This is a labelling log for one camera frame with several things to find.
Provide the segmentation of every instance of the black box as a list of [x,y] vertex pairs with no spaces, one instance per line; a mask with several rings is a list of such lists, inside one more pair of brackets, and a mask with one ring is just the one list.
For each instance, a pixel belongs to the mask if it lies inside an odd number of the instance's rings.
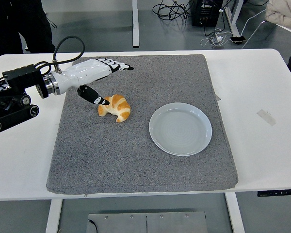
[[192,26],[215,27],[223,0],[193,0],[191,4]]

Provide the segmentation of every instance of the white plate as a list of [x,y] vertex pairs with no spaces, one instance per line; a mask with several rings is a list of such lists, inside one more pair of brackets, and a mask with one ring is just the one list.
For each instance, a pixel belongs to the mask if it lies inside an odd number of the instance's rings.
[[149,130],[159,148],[177,156],[201,152],[212,135],[208,117],[187,103],[169,103],[160,107],[151,117]]

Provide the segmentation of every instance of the gray felt pad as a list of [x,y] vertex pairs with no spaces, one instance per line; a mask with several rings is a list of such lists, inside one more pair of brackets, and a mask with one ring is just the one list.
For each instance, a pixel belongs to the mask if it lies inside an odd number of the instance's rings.
[[[97,105],[66,93],[47,189],[61,194],[202,191],[238,182],[232,153],[203,55],[109,57],[134,67],[89,86],[102,97],[124,95],[129,118],[100,117]],[[209,145],[180,157],[159,149],[149,133],[152,114],[184,102],[202,110],[212,125]]]

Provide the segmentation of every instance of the croissant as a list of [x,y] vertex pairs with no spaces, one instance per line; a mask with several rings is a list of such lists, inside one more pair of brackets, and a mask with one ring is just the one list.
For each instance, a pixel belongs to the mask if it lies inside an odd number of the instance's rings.
[[109,105],[99,105],[98,114],[101,117],[104,117],[107,113],[112,115],[117,115],[116,122],[120,123],[126,120],[130,115],[130,105],[127,103],[124,96],[115,94],[112,97],[107,96],[104,98],[109,101]]

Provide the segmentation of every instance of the table leg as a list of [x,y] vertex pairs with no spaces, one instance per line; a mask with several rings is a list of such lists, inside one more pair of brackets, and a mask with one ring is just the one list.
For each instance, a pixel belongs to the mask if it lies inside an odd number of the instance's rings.
[[225,193],[226,203],[234,233],[245,233],[235,192]]
[[233,36],[240,36],[237,26],[236,26],[236,21],[238,19],[239,13],[243,6],[243,0],[237,0],[236,4],[237,4],[236,9],[233,10],[233,13],[231,12],[230,8],[227,6],[225,8],[225,14],[227,17],[228,24],[231,28],[231,32],[233,33]]
[[52,199],[48,214],[48,224],[45,233],[57,233],[63,199]]
[[139,47],[139,19],[137,0],[132,0],[132,46]]

